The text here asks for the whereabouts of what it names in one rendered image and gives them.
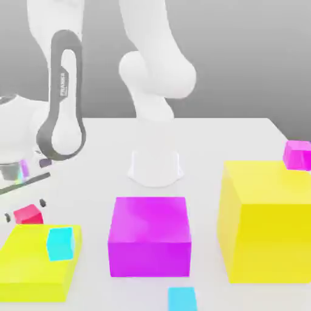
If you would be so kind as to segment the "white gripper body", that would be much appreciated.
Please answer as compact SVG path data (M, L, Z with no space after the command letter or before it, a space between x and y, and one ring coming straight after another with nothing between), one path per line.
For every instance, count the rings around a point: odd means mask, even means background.
M14 210L34 204L42 207L52 200L52 178L49 172L28 178L23 183L6 181L0 177L0 214L11 213Z

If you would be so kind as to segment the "small red cube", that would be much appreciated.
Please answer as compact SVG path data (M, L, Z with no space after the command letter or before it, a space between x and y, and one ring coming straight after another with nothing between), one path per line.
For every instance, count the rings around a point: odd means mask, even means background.
M28 205L13 212L17 224L43 224L43 215L34 205Z

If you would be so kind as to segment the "small cyan cube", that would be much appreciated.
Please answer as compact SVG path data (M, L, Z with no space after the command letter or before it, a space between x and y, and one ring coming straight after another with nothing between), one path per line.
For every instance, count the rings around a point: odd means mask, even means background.
M168 311L197 311L196 293L193 287L170 287Z
M51 228L46 242L50 261L65 261L73 259L75 238L72 227Z

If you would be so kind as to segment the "small magenta cube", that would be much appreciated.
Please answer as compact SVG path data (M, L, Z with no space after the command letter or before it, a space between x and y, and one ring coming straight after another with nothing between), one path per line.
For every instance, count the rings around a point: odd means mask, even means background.
M288 140L285 144L283 162L287 169L311 171L311 142Z

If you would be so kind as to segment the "large lime yellow box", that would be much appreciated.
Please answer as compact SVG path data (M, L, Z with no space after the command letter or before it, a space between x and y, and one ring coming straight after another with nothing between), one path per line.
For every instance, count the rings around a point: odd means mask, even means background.
M73 259L50 261L51 228L72 227ZM0 248L0 302L65 302L82 246L79 225L15 225Z

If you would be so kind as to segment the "large magenta box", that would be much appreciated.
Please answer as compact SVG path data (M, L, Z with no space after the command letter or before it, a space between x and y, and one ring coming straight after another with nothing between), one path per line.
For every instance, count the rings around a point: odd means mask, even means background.
M112 277L188 277L191 233L184 197L117 197L108 237Z

